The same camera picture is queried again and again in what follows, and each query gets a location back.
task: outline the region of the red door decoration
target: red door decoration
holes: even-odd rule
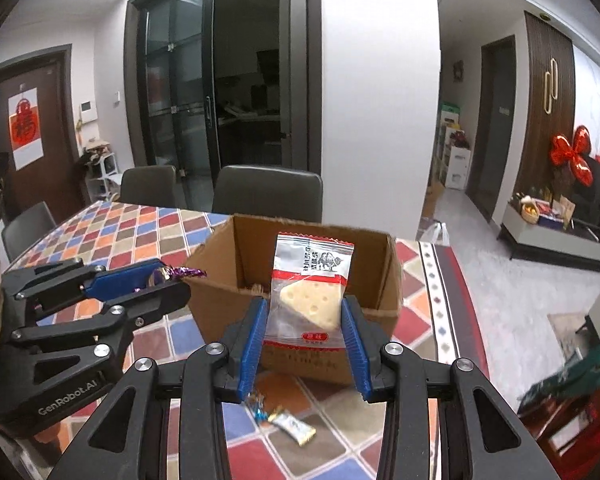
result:
[[[589,131],[585,126],[578,126],[576,133],[573,135],[573,147],[564,135],[554,135],[551,139],[551,150],[549,150],[549,158],[554,166],[561,166],[565,162],[569,163],[571,172],[585,186],[589,187],[593,184],[593,173],[587,164],[587,161],[582,158],[591,151],[591,139]]]
[[[16,170],[44,156],[37,88],[9,98],[9,134]]]

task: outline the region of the chair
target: chair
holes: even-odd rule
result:
[[[2,230],[2,243],[10,262],[56,227],[46,202],[38,202],[19,214]]]
[[[176,169],[143,166],[122,174],[120,202],[153,207],[176,207]]]
[[[322,221],[322,179],[309,171],[272,166],[225,166],[212,212]]]

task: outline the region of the red chinese character poster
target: red chinese character poster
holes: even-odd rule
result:
[[[9,98],[9,134],[16,170],[45,155],[40,137],[37,88]]]

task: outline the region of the wicker basket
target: wicker basket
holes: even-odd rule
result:
[[[540,214],[538,213],[538,209],[536,209],[536,215],[530,215],[529,213],[526,212],[525,207],[522,206],[522,209],[520,210],[520,216],[522,216],[522,219],[531,224],[531,225],[535,225],[538,223],[538,220],[540,219]]]

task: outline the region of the snack package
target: snack package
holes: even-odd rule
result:
[[[278,234],[266,342],[344,348],[340,303],[353,249],[353,244],[332,238]]]

